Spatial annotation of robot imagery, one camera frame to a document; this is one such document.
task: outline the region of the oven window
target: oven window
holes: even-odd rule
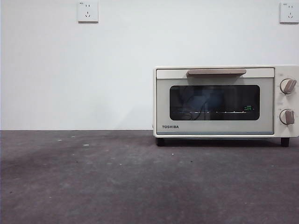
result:
[[[175,85],[170,88],[172,120],[257,120],[258,85]]]

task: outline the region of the toaster oven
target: toaster oven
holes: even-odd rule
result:
[[[156,67],[153,131],[165,138],[299,136],[299,66]]]

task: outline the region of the white wall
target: white wall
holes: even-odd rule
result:
[[[278,0],[1,1],[1,128],[151,129],[157,65],[299,64]]]

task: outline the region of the control knob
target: control knob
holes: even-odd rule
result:
[[[294,111],[283,110],[279,115],[280,121],[285,125],[292,125],[295,123]]]
[[[296,83],[297,83],[296,80],[287,78],[280,83],[280,90],[284,94],[290,94],[295,88]]]

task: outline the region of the electrical outlet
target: electrical outlet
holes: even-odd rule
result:
[[[82,1],[77,5],[78,22],[99,22],[99,4],[95,1]]]
[[[299,23],[299,2],[280,3],[280,23]]]

